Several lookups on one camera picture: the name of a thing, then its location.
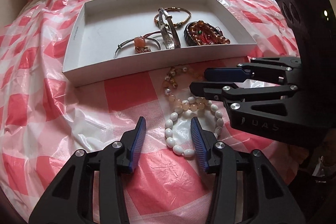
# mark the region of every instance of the silver bangle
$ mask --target silver bangle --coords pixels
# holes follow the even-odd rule
[[[174,42],[171,40],[168,31],[166,29],[165,23],[163,22],[163,15],[165,16],[165,19],[168,22],[171,34],[173,36]],[[163,42],[166,46],[167,49],[171,49],[171,48],[181,48],[181,42],[179,39],[179,36],[177,35],[176,29],[174,27],[174,23],[171,20],[173,17],[171,15],[168,14],[168,12],[163,9],[160,8],[159,9],[159,27],[160,27],[160,31],[161,31],[161,35],[163,38]]]
[[[132,39],[129,39],[125,42],[122,42],[121,44],[118,45],[118,48],[115,50],[114,52],[114,59],[116,58],[116,55],[117,55],[117,52],[122,48],[124,47],[126,44],[134,41],[134,39],[136,39],[137,37],[135,38],[132,38]],[[153,41],[156,43],[156,45],[159,47],[159,50],[161,50],[161,44],[159,43],[159,41],[157,41],[155,38],[151,38],[151,37],[141,37],[143,39],[147,39],[147,40],[150,40],[150,41]],[[144,53],[144,52],[151,52],[151,48],[150,47],[135,47],[137,53]]]

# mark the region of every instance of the plastic sheet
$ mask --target plastic sheet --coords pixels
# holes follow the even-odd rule
[[[0,184],[26,219],[57,172],[77,149],[101,150],[139,118],[147,135],[133,176],[125,177],[131,223],[201,224],[209,208],[213,176],[167,149],[164,122],[172,112],[161,85],[167,69],[138,73],[74,88],[62,74],[69,35],[89,0],[39,0],[0,30]],[[218,0],[257,41],[251,56],[297,55],[293,33],[274,0]],[[200,74],[208,67],[235,66],[247,57],[188,65]],[[178,76],[179,99],[190,95],[190,75]],[[249,83],[248,86],[260,85]],[[240,151],[261,149],[286,182],[297,171],[288,145],[232,129],[223,104],[225,127],[219,139]],[[183,148],[192,148],[186,113],[174,125]],[[199,114],[214,130],[209,112]]]

